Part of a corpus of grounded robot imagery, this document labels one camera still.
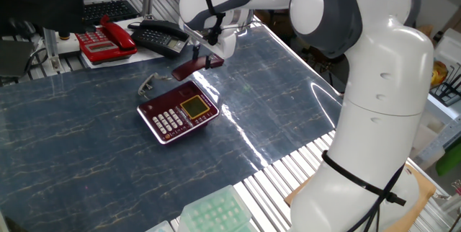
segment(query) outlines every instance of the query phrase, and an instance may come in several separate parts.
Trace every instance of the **computer monitor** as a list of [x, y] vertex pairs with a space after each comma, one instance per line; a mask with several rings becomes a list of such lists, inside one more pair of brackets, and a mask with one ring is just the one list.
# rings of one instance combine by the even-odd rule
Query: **computer monitor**
[[0, 35], [10, 35], [11, 19], [61, 32], [84, 33], [83, 0], [0, 0]]

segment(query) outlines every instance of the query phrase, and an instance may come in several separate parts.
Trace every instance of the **keyboard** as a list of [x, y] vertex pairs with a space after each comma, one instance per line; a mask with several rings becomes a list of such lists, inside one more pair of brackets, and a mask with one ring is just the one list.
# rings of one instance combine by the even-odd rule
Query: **keyboard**
[[138, 16], [138, 12], [128, 1], [110, 1], [85, 5], [85, 22], [87, 24], [99, 25], [99, 21], [105, 14], [110, 17], [112, 22]]

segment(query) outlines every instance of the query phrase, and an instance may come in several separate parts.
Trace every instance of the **red object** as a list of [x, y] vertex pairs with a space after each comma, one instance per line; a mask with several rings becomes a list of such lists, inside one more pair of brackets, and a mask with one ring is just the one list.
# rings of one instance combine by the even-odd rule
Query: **red object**
[[217, 107], [193, 81], [139, 105], [138, 112], [164, 145], [206, 126], [219, 115]]
[[[224, 64], [224, 60], [219, 56], [213, 54], [210, 55], [210, 68], [217, 68]], [[171, 72], [171, 75], [178, 81], [184, 80], [186, 77], [191, 75], [193, 72], [205, 68], [207, 64], [207, 57], [202, 56], [196, 60], [190, 60], [186, 63], [181, 64]]]
[[129, 58], [138, 52], [131, 36], [119, 25], [108, 22], [109, 17], [103, 16], [101, 25], [96, 32], [77, 34], [80, 49], [94, 65]]

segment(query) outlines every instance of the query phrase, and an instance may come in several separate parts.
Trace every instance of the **black cable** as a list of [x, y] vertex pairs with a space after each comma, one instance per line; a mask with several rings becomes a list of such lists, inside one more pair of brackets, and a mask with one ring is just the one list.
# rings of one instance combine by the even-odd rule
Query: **black cable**
[[[34, 53], [32, 53], [32, 55], [30, 55], [29, 62], [30, 62], [31, 66], [41, 65], [42, 63], [44, 63], [48, 59], [48, 54], [45, 55], [43, 60], [40, 60], [40, 58], [38, 57], [38, 53], [40, 53], [40, 52], [42, 52], [44, 50], [46, 50], [46, 48], [41, 48], [39, 50], [36, 50]], [[38, 63], [32, 65], [32, 60], [33, 60], [34, 57], [36, 57]]]
[[376, 215], [376, 232], [379, 232], [380, 229], [380, 206], [377, 208], [377, 215]]
[[[29, 60], [27, 62], [26, 69], [25, 69], [26, 70], [25, 73], [30, 71], [30, 69], [33, 66], [39, 66], [39, 65], [42, 65], [44, 62], [46, 62], [46, 60], [48, 59], [48, 54], [45, 54], [45, 56], [43, 57], [42, 60], [40, 60], [40, 57], [38, 56], [38, 53], [40, 53], [40, 52], [42, 52], [44, 50], [46, 50], [46, 48], [41, 48], [39, 50], [36, 50], [34, 53], [32, 53], [32, 55], [30, 55]], [[32, 64], [32, 61], [34, 60], [34, 58], [37, 59], [37, 63]]]
[[[390, 181], [388, 182], [388, 184], [386, 185], [383, 191], [390, 193], [391, 189], [394, 187], [395, 183], [397, 182], [398, 177], [400, 177], [400, 174], [402, 173], [404, 166], [405, 165], [403, 165], [401, 168], [399, 168], [399, 170], [397, 170], [396, 173], [394, 173], [394, 175], [392, 176], [392, 178], [390, 179]], [[363, 218], [361, 218], [359, 222], [357, 222], [354, 226], [352, 226], [352, 228], [349, 229], [347, 232], [356, 231], [365, 221], [367, 221], [368, 218], [370, 218], [370, 216], [373, 215], [374, 217], [375, 213], [379, 210], [381, 203], [386, 199], [387, 196], [388, 195], [386, 193], [383, 193], [382, 195], [380, 195], [375, 201], [375, 203], [373, 204], [373, 206], [370, 208], [370, 210], [368, 210], [367, 214], [365, 214]]]

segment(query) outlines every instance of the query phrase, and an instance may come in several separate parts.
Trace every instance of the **cable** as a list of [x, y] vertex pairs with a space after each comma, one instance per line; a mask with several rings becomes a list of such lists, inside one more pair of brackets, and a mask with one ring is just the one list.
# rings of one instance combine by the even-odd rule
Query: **cable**
[[376, 215], [376, 232], [379, 232], [380, 229], [380, 208], [377, 208], [377, 215]]
[[32, 66], [40, 65], [40, 64], [44, 63], [48, 59], [48, 54], [45, 55], [45, 57], [43, 58], [42, 61], [40, 61], [40, 58], [38, 57], [38, 53], [40, 53], [40, 52], [42, 52], [44, 50], [46, 50], [46, 48], [41, 48], [39, 50], [36, 50], [34, 53], [32, 53], [32, 55], [30, 55], [29, 61], [30, 61], [31, 65], [32, 65], [32, 59], [34, 57], [36, 57], [37, 62], [38, 62], [38, 63], [36, 63], [35, 65], [32, 65]]

